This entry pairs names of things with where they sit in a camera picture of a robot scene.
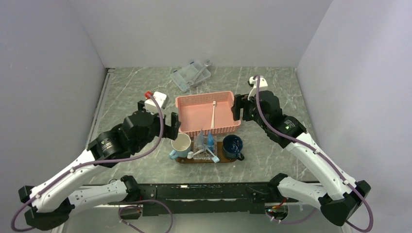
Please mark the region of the light blue mug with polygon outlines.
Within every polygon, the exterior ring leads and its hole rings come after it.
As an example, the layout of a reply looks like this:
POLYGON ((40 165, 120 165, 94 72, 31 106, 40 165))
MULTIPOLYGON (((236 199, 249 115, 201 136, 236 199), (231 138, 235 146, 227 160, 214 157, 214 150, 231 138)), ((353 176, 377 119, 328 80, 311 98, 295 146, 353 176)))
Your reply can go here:
POLYGON ((179 133, 175 140, 171 141, 172 151, 169 153, 169 159, 187 158, 191 151, 191 138, 185 133, 179 133))

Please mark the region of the pink plastic basket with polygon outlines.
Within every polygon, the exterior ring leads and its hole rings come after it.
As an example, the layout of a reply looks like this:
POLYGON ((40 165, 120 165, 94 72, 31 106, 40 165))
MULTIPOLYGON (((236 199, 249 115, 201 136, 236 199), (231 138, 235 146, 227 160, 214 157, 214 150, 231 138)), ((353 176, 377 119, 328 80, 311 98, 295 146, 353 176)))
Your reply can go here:
POLYGON ((203 93, 196 95, 179 96, 175 99, 178 109, 178 118, 181 122, 180 133, 195 137, 203 129, 204 135, 208 131, 212 135, 233 133, 241 125, 241 121, 233 120, 231 111, 234 105, 234 94, 231 91, 203 93), (216 101, 214 128, 211 129, 212 104, 216 101))

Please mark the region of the white toothbrush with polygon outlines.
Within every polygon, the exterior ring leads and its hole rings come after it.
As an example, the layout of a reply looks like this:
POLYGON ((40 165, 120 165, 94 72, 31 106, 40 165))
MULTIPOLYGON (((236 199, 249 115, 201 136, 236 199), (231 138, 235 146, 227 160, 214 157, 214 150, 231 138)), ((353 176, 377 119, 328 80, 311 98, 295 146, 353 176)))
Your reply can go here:
POLYGON ((205 148, 197 150, 196 152, 189 151, 187 154, 187 159, 194 159, 195 156, 203 153, 205 151, 205 148))

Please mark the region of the white toothpaste tube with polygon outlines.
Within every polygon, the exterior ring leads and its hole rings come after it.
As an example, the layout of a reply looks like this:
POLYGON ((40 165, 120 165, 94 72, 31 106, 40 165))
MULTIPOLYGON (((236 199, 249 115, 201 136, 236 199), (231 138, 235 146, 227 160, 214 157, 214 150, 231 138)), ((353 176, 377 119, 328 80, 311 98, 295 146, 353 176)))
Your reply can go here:
POLYGON ((204 137, 203 129, 199 131, 199 134, 197 135, 197 138, 195 139, 194 145, 196 149, 198 150, 203 150, 205 148, 205 137, 204 137))

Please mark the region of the dark blue mug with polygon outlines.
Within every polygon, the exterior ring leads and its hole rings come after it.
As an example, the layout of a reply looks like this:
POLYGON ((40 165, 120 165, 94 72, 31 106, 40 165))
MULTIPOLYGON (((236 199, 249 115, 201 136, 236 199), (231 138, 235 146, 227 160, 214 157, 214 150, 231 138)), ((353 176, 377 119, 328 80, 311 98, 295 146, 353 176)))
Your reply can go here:
POLYGON ((242 154, 243 141, 242 139, 234 134, 226 136, 222 141, 223 155, 229 160, 244 160, 244 155, 242 154))

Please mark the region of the clear acrylic toothbrush holder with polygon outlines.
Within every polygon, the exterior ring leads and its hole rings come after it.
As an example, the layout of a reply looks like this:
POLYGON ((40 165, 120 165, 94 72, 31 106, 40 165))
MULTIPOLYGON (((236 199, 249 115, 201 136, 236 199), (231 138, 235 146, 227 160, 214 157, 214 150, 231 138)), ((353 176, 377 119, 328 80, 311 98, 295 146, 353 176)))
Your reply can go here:
MULTIPOLYGON (((217 146, 216 146, 216 143, 215 143, 215 150, 214 150, 214 152, 213 152, 215 155, 217 154, 216 148, 217 148, 217 146)), ((198 150, 198 149, 196 149, 195 145, 193 144, 193 150, 192 150, 192 151, 193 151, 193 152, 196 152, 197 150, 198 150)), ((211 159, 211 157, 212 157, 212 156, 205 150, 203 153, 195 156, 194 159, 207 160, 207 159, 211 159)))

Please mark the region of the blue toothpaste tube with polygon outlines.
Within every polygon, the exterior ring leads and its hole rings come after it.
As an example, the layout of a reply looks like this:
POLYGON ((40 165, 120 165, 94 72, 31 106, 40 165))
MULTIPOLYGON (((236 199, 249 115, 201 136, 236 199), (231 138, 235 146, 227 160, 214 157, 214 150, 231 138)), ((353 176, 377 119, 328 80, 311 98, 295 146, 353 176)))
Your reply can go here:
POLYGON ((208 148, 211 152, 214 152, 214 150, 215 150, 215 140, 214 140, 214 138, 213 138, 213 135, 212 135, 211 131, 208 131, 206 145, 207 145, 207 148, 208 148))

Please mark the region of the light blue toothbrush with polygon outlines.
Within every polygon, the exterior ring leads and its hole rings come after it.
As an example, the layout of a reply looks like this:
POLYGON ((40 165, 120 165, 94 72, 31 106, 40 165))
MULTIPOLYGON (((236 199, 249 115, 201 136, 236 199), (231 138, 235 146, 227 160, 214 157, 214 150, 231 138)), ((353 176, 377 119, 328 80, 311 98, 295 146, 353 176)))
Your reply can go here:
POLYGON ((205 150, 212 156, 212 157, 211 157, 211 160, 212 160, 214 163, 218 163, 218 162, 220 161, 220 159, 209 149, 208 146, 205 146, 205 150))

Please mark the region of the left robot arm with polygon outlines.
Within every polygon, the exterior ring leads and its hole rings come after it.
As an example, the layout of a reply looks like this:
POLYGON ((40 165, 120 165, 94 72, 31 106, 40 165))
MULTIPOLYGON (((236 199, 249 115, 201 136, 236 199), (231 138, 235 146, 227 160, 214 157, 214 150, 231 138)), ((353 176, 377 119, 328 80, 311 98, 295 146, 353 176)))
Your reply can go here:
POLYGON ((171 114, 170 125, 165 120, 159 113, 138 110, 123 123, 101 133, 51 179, 19 189, 28 229, 51 230, 83 210, 108 202, 135 203, 140 198, 140 188, 130 175, 87 190, 81 190, 81 186, 118 163, 142 158, 141 150, 154 138, 176 139, 181 125, 178 114, 171 114))

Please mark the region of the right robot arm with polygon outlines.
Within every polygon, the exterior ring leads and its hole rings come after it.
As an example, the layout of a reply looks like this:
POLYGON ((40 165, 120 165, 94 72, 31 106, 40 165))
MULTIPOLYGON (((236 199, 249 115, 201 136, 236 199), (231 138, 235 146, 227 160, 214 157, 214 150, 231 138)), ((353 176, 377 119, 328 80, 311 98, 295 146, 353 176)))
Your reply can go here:
POLYGON ((367 181, 356 181, 339 168, 299 120, 282 112, 278 97, 271 91, 260 91, 257 97, 236 95, 231 110, 234 120, 256 122, 272 141, 301 161, 321 184, 315 186, 279 173, 268 183, 271 200, 295 199, 320 210, 336 226, 349 222, 371 190, 367 181))

